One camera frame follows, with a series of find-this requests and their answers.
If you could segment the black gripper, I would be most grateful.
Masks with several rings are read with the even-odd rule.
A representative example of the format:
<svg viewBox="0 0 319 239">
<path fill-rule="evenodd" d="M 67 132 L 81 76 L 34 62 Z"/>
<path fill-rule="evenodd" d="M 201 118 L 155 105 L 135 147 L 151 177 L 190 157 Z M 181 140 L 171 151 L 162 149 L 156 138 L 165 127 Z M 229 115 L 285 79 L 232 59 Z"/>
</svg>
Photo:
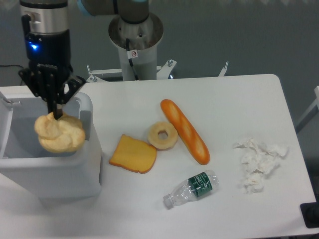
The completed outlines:
<svg viewBox="0 0 319 239">
<path fill-rule="evenodd" d="M 70 31 L 58 34 L 27 32 L 24 36 L 28 68 L 19 72 L 32 93 L 41 97 L 57 120 L 66 104 L 86 83 L 73 73 Z"/>
</svg>

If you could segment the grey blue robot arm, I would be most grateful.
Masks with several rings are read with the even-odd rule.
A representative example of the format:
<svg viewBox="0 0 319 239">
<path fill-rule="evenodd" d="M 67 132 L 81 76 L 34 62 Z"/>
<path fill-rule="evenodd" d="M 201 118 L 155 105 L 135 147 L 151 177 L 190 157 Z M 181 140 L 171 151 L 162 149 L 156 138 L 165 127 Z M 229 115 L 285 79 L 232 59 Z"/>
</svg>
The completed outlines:
<svg viewBox="0 0 319 239">
<path fill-rule="evenodd" d="M 68 1 L 21 0 L 21 22 L 27 68 L 19 75 L 29 89 L 47 104 L 55 119 L 62 116 L 66 104 L 85 84 L 74 75 L 71 66 L 71 41 L 68 25 Z M 154 46 L 155 22 L 147 0 L 79 0 L 79 9 L 89 16 L 114 15 L 109 26 L 113 43 L 125 50 L 127 62 L 136 80 L 142 78 L 133 61 L 134 50 Z"/>
</svg>

